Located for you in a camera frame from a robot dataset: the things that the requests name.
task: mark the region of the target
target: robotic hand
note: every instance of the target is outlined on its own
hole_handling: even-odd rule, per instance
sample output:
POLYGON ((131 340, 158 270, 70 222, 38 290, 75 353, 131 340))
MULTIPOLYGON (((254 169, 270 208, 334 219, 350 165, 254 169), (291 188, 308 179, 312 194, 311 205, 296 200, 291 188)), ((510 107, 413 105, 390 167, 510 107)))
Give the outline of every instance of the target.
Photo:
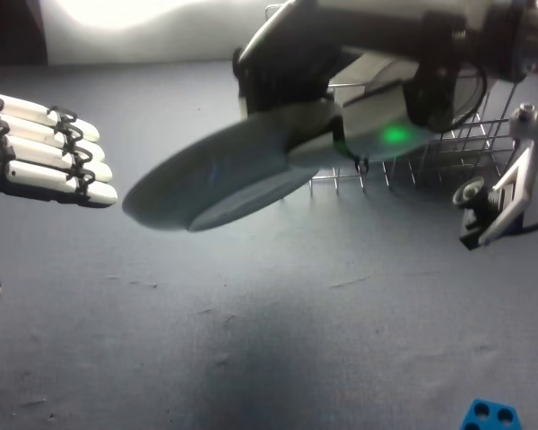
POLYGON ((99 139, 96 127, 74 112, 0 94, 0 193, 111 206, 117 193, 99 139))

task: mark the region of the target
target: hole in blue block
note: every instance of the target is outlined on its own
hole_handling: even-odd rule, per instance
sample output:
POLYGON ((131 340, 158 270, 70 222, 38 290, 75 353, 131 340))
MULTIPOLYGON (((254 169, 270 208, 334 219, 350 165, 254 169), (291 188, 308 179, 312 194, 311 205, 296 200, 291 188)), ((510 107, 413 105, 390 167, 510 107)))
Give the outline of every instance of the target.
POLYGON ((504 426, 510 426, 514 421, 514 415, 508 409, 501 409, 499 410, 499 421, 504 426))
POLYGON ((474 415, 479 419, 484 420, 490 415, 490 409, 484 403, 476 403, 476 405, 474 405, 474 415))

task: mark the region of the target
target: wire dish rack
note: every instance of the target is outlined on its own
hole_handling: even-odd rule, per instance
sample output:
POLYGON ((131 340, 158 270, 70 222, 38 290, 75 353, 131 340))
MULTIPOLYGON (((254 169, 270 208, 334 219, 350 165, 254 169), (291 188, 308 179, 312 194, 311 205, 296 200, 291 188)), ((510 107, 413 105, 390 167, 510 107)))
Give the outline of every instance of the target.
MULTIPOLYGON (((281 7, 270 4, 265 8, 265 19, 281 7)), ((332 84, 331 91, 342 87, 364 87, 367 83, 332 84)), ((490 91, 480 108, 470 121, 456 130, 436 136, 424 147, 409 154, 387 161, 371 162, 369 174, 382 168, 386 185, 391 188, 399 181, 408 181, 414 185, 440 184, 446 187, 459 186, 463 181, 478 174, 496 182, 508 169, 518 150, 513 139, 508 135, 508 107, 512 101, 516 84, 512 86, 500 118, 486 119, 490 101, 490 91)), ((366 192, 367 176, 357 172, 353 167, 333 167, 322 170, 308 183, 311 195, 316 183, 334 183, 339 193, 340 183, 345 179, 358 180, 360 188, 366 192)))

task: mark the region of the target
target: green led indicator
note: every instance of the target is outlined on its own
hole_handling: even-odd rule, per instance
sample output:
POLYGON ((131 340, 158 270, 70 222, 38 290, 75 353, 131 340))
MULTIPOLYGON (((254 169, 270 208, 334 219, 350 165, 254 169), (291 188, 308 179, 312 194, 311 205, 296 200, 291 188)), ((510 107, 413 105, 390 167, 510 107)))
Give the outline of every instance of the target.
POLYGON ((391 125, 383 132, 383 140, 388 145, 398 145, 411 139, 411 132, 400 125, 391 125))

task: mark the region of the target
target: blue object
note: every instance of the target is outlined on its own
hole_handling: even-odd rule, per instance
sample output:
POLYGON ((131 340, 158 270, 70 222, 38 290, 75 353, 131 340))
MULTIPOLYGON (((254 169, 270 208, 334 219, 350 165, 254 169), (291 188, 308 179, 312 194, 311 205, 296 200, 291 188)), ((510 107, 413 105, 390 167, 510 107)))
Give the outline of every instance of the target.
POLYGON ((464 418, 460 430, 522 430, 516 409, 477 399, 464 418))

